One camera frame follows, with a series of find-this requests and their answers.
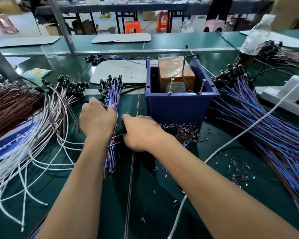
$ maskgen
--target blue plastic container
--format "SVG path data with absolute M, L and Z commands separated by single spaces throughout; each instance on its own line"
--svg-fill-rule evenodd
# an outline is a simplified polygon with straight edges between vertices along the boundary
M 196 79 L 207 80 L 201 94 L 193 92 L 172 94 L 152 93 L 150 58 L 147 59 L 146 66 L 145 99 L 148 116 L 151 116 L 155 121 L 161 124 L 199 124 L 205 120 L 206 112 L 211 100 L 220 96 L 220 94 L 197 57 L 191 59 L 189 66 L 194 72 Z

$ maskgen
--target person's right hand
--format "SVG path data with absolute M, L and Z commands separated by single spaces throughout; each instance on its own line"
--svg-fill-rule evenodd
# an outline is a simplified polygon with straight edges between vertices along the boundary
M 136 152 L 149 152 L 158 138 L 168 134 L 149 116 L 132 117 L 123 114 L 122 121 L 127 131 L 124 136 L 125 145 Z

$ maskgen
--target black pants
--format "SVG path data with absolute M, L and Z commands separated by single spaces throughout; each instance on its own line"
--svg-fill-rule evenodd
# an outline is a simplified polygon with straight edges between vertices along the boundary
M 213 0 L 206 20 L 216 19 L 219 15 L 219 20 L 226 21 L 232 0 Z

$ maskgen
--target floor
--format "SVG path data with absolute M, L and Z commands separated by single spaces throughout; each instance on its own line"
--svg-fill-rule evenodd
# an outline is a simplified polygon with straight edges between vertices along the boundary
M 107 19 L 100 19 L 99 17 L 101 16 L 100 12 L 97 13 L 92 13 L 94 22 L 99 25 L 99 28 L 102 29 L 107 29 L 109 27 L 116 27 L 116 18 L 115 18 L 115 13 L 111 13 L 111 17 Z M 66 16 L 74 16 L 75 14 L 69 14 L 66 15 L 64 14 L 64 17 Z M 86 19 L 91 20 L 91 17 L 89 14 L 82 13 L 80 14 L 81 20 L 84 21 Z M 252 20 L 254 15 L 249 15 L 248 20 Z M 48 36 L 48 32 L 46 29 L 46 25 L 37 25 L 36 21 L 32 15 L 32 13 L 23 13 L 22 15 L 11 15 L 9 16 L 10 20 L 12 23 L 16 26 L 16 28 L 20 31 L 19 34 L 16 36 L 38 36 L 38 35 L 43 35 L 43 36 Z M 192 32 L 203 32 L 204 30 L 204 25 L 206 22 L 206 16 L 192 16 L 193 23 L 191 25 L 191 31 Z M 124 21 L 132 21 L 133 18 L 124 18 Z M 142 13 L 138 14 L 138 20 L 140 21 L 141 25 L 141 30 L 142 32 L 146 33 L 156 33 L 156 21 L 154 22 L 149 22 L 149 21 L 143 21 L 143 16 Z M 72 22 L 73 20 L 68 20 L 66 19 L 66 22 L 72 27 Z M 184 25 L 182 26 L 181 18 L 180 17 L 174 17 L 173 18 L 173 23 L 172 23 L 172 32 L 173 33 L 178 33 L 181 30 L 182 27 L 182 32 L 184 32 L 186 29 L 184 28 Z M 226 31 L 232 31 L 232 26 L 226 25 L 225 30 Z M 122 26 L 122 21 L 120 19 L 120 30 L 121 32 L 123 31 L 123 26 Z

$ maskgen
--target red handwritten number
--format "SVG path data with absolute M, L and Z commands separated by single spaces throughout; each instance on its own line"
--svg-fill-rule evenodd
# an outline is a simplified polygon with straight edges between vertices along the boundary
M 129 76 L 129 75 L 133 74 L 132 71 L 128 71 L 131 67 L 123 67 L 123 68 L 124 68 L 124 69 L 126 68 L 126 70 L 124 71 L 124 73 L 128 73 L 128 74 L 126 74 L 125 76 Z

